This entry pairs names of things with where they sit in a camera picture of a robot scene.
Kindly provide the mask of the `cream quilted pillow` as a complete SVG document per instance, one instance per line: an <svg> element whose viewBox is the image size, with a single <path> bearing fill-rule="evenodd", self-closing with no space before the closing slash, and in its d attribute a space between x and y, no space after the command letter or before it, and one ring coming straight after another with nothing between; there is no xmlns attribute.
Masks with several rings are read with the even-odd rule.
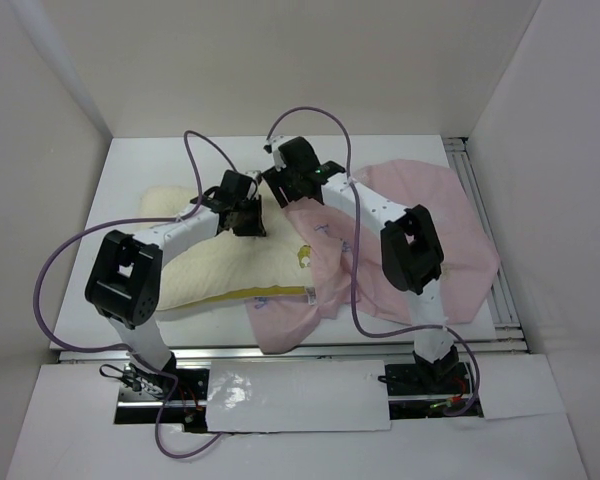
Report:
<svg viewBox="0 0 600 480"><path fill-rule="evenodd" d="M303 295L314 286L311 250L261 184L264 237L231 232L202 241L162 270L157 309L254 296Z"/></svg>

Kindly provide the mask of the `pink printed pillowcase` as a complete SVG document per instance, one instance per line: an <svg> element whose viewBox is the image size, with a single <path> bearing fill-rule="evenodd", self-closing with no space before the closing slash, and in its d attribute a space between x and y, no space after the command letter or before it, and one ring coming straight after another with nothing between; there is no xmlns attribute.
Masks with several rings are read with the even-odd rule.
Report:
<svg viewBox="0 0 600 480"><path fill-rule="evenodd" d="M392 160L354 178L283 209L306 243L316 300L248 301L263 352L295 348L345 305L403 325L466 324L486 300L499 257L450 169Z"/></svg>

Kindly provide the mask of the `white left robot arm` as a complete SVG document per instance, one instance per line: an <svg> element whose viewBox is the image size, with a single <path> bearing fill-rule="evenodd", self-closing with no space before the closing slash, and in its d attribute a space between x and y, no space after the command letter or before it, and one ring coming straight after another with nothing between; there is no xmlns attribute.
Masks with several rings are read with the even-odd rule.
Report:
<svg viewBox="0 0 600 480"><path fill-rule="evenodd" d="M155 319L163 267L225 231L264 237L261 181L259 171L228 170L218 186L192 199L174 219L152 221L134 234L113 230L104 236L85 297L129 347L124 381L134 390L164 399L177 387L175 356Z"/></svg>

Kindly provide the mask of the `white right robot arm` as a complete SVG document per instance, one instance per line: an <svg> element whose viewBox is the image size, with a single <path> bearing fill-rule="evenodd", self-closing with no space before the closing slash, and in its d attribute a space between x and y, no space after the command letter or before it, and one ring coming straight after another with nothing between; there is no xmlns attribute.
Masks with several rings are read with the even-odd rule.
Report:
<svg viewBox="0 0 600 480"><path fill-rule="evenodd" d="M441 300L444 253L429 210L395 203L355 180L347 166L320 162L303 137L269 138L264 150L272 156L273 166L263 178L280 206L313 199L354 220L353 284L358 280L361 230L367 228L379 239L382 273L406 299L411 324L393 332L372 333L363 329L353 311L354 326L373 339L413 334L418 384L428 392L440 391L449 383L459 354Z"/></svg>

